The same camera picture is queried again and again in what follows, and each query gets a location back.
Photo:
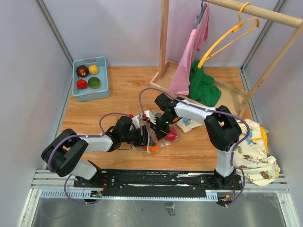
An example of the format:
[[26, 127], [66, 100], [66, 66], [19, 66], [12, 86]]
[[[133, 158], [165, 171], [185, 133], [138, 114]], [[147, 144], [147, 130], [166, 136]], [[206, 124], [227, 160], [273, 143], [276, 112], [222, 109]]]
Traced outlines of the yellow fake fruit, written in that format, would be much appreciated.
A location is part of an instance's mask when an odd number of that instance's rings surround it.
[[97, 66], [97, 65], [90, 65], [90, 66], [89, 66], [89, 73], [90, 73], [91, 75], [96, 75], [96, 74], [98, 74], [98, 73], [99, 73], [99, 68], [98, 68], [98, 66]]

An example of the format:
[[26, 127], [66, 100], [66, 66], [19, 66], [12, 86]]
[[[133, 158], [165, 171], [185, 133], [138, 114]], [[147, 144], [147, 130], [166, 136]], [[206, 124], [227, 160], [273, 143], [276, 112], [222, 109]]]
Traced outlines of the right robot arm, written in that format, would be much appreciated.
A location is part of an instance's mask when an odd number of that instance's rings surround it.
[[229, 109], [222, 105], [219, 108], [206, 109], [192, 102], [181, 99], [170, 99], [162, 93], [155, 99], [155, 104], [163, 111], [156, 117], [156, 124], [151, 124], [158, 140], [168, 136], [170, 125], [176, 118], [189, 118], [206, 127], [211, 144], [217, 150], [217, 164], [214, 170], [214, 183], [219, 189], [226, 189], [232, 183], [235, 168], [232, 164], [232, 149], [239, 141], [242, 130], [231, 116]]

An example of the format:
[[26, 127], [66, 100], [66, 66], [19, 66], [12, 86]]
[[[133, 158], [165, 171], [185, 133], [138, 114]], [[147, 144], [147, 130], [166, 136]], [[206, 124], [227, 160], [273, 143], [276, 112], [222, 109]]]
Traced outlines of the round green fake fruit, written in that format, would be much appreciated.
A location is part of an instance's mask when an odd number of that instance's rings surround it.
[[101, 81], [98, 77], [91, 77], [88, 79], [88, 86], [92, 89], [98, 89], [101, 86]]

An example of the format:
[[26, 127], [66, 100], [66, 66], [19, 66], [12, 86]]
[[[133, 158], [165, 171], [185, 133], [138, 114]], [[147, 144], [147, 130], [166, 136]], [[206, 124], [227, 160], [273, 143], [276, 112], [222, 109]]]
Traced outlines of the clear zip top bag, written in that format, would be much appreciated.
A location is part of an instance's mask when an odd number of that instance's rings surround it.
[[171, 145], [179, 140], [179, 134], [174, 124], [180, 120], [174, 113], [168, 110], [163, 113], [155, 110], [145, 111], [146, 121], [139, 114], [132, 118], [133, 128], [139, 129], [143, 142], [139, 145], [132, 143], [132, 149], [137, 152], [157, 153], [161, 148]]

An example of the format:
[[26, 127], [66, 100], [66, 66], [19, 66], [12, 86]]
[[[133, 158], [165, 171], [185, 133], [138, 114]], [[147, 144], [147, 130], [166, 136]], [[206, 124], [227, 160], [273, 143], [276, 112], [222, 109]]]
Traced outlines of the dark red fake apple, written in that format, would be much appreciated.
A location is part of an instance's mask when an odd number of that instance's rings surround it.
[[85, 65], [80, 65], [76, 68], [76, 73], [79, 77], [84, 78], [89, 75], [89, 69]]

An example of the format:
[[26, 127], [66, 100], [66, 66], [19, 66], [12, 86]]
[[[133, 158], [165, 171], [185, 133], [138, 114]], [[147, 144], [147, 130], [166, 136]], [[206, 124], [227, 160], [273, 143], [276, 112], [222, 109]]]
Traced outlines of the orange round fake fruit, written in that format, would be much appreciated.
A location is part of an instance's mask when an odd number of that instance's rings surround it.
[[158, 152], [159, 148], [160, 146], [158, 141], [150, 141], [149, 147], [145, 146], [144, 150], [152, 154]]

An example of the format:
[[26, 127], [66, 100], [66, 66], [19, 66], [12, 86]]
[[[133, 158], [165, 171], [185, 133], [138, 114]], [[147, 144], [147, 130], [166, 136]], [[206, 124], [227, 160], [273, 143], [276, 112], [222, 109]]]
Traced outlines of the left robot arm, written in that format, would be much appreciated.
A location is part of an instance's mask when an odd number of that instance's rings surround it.
[[133, 146], [144, 146], [147, 142], [147, 130], [140, 128], [140, 120], [147, 120], [146, 114], [130, 118], [121, 116], [115, 126], [106, 132], [96, 135], [78, 134], [72, 129], [65, 129], [41, 154], [52, 173], [59, 177], [78, 175], [85, 182], [96, 187], [101, 183], [97, 167], [88, 161], [81, 160], [85, 152], [112, 152], [122, 143]]

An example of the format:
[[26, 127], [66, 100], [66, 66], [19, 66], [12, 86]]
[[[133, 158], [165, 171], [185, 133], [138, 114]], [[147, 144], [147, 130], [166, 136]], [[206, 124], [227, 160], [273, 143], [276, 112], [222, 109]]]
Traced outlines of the red fake fruit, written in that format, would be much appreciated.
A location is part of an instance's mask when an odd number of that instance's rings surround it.
[[178, 132], [174, 127], [169, 128], [169, 133], [164, 137], [168, 142], [174, 142], [178, 140]]

